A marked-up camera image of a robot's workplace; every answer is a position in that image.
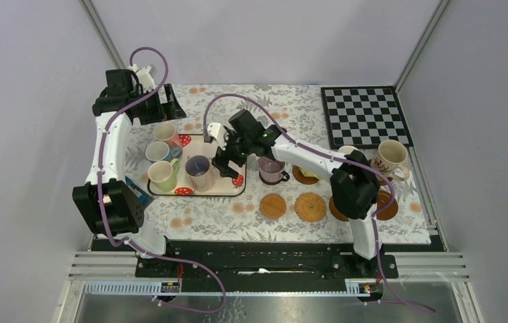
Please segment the purple cup dark handle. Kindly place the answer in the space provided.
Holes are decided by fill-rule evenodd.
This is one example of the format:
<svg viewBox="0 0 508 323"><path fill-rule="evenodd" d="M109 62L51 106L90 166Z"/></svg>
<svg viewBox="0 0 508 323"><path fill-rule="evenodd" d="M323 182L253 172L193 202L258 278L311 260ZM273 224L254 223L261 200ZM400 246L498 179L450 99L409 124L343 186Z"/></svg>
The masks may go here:
<svg viewBox="0 0 508 323"><path fill-rule="evenodd" d="M288 182L290 175L285 171L286 163L262 156L258 159L259 177L267 185Z"/></svg>

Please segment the lilac cup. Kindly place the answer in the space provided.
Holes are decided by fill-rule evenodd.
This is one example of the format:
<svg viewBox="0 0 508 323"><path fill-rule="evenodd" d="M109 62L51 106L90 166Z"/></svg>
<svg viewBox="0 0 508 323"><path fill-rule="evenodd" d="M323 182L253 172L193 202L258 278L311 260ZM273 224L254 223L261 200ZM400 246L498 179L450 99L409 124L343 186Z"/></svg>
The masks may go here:
<svg viewBox="0 0 508 323"><path fill-rule="evenodd" d="M215 179L209 159L204 155L190 157L185 164L185 172L191 185L198 192L207 192L212 189Z"/></svg>

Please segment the cream tray with black rim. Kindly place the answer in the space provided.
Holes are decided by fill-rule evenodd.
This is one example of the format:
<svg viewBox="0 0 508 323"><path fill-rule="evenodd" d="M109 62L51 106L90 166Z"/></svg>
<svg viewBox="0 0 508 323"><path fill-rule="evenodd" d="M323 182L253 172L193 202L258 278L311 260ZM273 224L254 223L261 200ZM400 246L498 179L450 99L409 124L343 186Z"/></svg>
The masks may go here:
<svg viewBox="0 0 508 323"><path fill-rule="evenodd" d="M220 176L219 170L212 165L212 158L215 156L219 147L216 142L206 143L203 141L202 135L182 134L180 141L183 144L182 155L180 158L180 169L178 171L178 184L176 188L170 192L162 192L151 187L150 180L147 181L147 191L154 196L237 196L241 194L246 185L246 166L237 166L232 161L230 167L238 171L237 178L223 178ZM212 173L215 179L214 186L210 191L198 192L191 185L185 172L186 161L195 155L206 156L212 167Z"/></svg>

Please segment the white cup green body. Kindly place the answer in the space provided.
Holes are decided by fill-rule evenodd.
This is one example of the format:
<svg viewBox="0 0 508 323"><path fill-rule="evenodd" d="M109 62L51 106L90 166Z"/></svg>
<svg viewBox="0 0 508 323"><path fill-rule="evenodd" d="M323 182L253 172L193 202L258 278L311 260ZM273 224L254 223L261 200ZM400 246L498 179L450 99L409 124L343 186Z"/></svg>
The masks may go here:
<svg viewBox="0 0 508 323"><path fill-rule="evenodd" d="M180 160L174 158L171 161L157 161L148 170L148 178L152 188L162 192L174 190L178 184L178 171Z"/></svg>

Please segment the light bamboo coaster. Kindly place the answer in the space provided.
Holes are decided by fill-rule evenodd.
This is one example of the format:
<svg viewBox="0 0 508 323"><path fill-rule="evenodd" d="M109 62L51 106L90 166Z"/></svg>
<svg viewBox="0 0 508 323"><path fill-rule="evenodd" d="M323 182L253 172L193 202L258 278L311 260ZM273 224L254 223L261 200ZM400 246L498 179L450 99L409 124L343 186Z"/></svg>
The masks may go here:
<svg viewBox="0 0 508 323"><path fill-rule="evenodd" d="M285 214L287 204L278 194L268 194L260 200L260 211L269 219L278 219Z"/></svg>

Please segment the woven rattan coaster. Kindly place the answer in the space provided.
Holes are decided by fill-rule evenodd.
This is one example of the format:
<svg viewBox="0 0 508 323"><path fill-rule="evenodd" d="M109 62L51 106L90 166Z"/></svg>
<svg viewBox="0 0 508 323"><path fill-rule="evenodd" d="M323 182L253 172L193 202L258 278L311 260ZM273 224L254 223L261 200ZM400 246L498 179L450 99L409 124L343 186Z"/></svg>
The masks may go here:
<svg viewBox="0 0 508 323"><path fill-rule="evenodd" d="M301 194L295 202L297 216L305 222L321 221L326 216L327 206L324 199L316 193Z"/></svg>

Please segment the white cup pink front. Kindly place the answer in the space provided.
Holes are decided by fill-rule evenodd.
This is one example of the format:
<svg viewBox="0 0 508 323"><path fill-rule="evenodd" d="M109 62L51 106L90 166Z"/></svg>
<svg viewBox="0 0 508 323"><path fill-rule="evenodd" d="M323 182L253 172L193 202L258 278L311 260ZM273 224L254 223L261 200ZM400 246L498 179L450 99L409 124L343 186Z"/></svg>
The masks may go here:
<svg viewBox="0 0 508 323"><path fill-rule="evenodd" d="M343 155L350 155L352 152L357 150L358 149L352 145L344 145L338 149L338 152Z"/></svg>

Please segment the brown ridged wooden coaster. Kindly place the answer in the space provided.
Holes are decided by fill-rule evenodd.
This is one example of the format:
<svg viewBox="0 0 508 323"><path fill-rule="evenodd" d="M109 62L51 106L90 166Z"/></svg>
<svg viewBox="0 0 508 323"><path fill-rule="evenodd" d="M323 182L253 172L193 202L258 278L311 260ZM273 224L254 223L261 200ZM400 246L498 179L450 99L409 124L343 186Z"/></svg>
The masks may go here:
<svg viewBox="0 0 508 323"><path fill-rule="evenodd" d="M344 221L344 222L347 222L349 220L349 218L345 215L343 215L335 206L334 204L334 198L333 197L330 197L329 201L328 201L328 207L329 207L329 211L331 212L331 214L339 221Z"/></svg>

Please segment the black white chessboard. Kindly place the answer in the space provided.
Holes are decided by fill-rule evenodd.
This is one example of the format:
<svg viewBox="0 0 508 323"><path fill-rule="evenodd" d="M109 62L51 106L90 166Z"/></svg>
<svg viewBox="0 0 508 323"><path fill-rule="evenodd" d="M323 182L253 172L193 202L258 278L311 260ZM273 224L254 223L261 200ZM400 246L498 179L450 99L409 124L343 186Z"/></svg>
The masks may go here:
<svg viewBox="0 0 508 323"><path fill-rule="evenodd" d="M393 86L321 87L320 94L332 149L375 149L389 139L414 145Z"/></svg>

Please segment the large cream cup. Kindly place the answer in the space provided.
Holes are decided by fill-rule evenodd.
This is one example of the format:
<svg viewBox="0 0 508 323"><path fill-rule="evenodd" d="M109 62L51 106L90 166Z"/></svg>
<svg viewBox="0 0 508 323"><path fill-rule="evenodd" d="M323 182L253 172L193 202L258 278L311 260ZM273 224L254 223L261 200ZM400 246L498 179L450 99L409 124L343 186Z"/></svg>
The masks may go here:
<svg viewBox="0 0 508 323"><path fill-rule="evenodd" d="M386 178L403 182L410 178L410 170L405 166L407 160L406 147L399 141L388 139L379 144L371 166Z"/></svg>

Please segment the white cup yellow handle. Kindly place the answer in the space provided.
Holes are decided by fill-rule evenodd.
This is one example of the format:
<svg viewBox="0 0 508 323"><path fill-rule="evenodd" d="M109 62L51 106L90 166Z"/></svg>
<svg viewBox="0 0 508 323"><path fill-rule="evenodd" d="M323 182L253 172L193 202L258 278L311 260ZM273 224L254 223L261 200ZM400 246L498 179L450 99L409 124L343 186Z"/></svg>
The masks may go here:
<svg viewBox="0 0 508 323"><path fill-rule="evenodd" d="M319 175L317 175L316 173L314 172L311 172L307 169L303 169L303 168L300 168L300 172L302 173L303 176L305 176L306 178L315 178L317 180L320 180L320 177Z"/></svg>

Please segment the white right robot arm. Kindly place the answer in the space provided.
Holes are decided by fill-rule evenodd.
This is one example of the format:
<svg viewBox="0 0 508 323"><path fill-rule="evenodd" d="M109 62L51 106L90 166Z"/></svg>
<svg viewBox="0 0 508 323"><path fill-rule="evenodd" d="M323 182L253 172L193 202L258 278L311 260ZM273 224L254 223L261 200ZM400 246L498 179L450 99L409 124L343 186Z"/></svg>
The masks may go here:
<svg viewBox="0 0 508 323"><path fill-rule="evenodd" d="M377 176L360 151L343 154L292 137L273 124L264 127L247 110L229 119L227 127L218 122L205 126L204 139L216 141L217 152L212 162L221 176L237 178L230 163L245 164L248 156L267 157L290 163L314 173L329 183L334 206L349 218L353 233L354 267L363 277L371 277L381 268L379 246L373 228L373 212L380 188Z"/></svg>

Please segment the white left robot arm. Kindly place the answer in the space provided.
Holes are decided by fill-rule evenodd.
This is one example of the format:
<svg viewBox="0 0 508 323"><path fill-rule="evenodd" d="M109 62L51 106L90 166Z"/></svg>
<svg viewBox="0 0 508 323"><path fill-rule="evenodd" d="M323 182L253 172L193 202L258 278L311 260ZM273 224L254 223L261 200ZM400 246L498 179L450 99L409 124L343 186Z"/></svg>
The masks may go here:
<svg viewBox="0 0 508 323"><path fill-rule="evenodd" d="M92 166L85 184L73 188L72 198L95 237L134 248L141 257L152 258L151 268L167 277L175 272L177 259L166 252L166 237L145 223L145 204L125 176L127 139L136 122L146 125L186 117L172 86L155 83L154 72L151 65L106 71L107 85L92 106L96 122Z"/></svg>

